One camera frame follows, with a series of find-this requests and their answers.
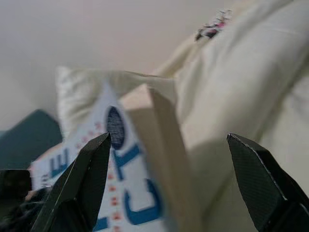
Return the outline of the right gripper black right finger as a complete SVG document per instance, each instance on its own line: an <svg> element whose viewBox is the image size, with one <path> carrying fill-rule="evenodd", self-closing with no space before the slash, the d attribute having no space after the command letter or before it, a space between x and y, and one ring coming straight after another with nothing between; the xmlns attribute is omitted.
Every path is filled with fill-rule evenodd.
<svg viewBox="0 0 309 232"><path fill-rule="evenodd" d="M309 197L258 143L227 136L237 183L258 232L309 232Z"/></svg>

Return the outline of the teal upholstered bed headboard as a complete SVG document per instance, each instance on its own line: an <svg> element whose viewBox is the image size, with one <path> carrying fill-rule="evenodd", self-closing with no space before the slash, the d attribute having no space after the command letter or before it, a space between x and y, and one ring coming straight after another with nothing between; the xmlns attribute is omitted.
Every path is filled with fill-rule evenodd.
<svg viewBox="0 0 309 232"><path fill-rule="evenodd" d="M36 110L0 135L0 170L26 169L61 142L59 124L46 112Z"/></svg>

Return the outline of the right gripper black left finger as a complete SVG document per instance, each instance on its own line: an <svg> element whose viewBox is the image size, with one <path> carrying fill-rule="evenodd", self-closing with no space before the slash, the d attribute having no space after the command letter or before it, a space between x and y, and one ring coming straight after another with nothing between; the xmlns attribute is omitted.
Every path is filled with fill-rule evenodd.
<svg viewBox="0 0 309 232"><path fill-rule="evenodd" d="M55 182L30 232L92 232L105 190L111 135L90 140Z"/></svg>

